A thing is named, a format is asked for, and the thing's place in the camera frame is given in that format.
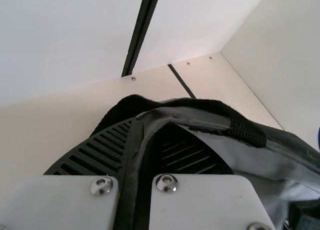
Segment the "screw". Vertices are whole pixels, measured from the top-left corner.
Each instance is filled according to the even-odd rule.
[[[164,174],[157,178],[155,185],[162,192],[172,193],[178,188],[178,180],[170,174]]]
[[[113,185],[114,182],[111,180],[111,178],[101,176],[91,183],[90,193],[96,196],[107,194],[111,191]]]
[[[249,225],[247,230],[272,230],[271,227],[261,223],[255,222]]]

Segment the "white wall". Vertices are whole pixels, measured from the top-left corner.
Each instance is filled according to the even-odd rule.
[[[196,98],[220,100],[251,121],[282,130],[220,52],[173,66]]]
[[[0,0],[0,107],[119,78],[141,0]]]
[[[260,0],[158,0],[134,72],[219,52]]]
[[[262,0],[222,53],[279,124],[319,149],[319,0]]]

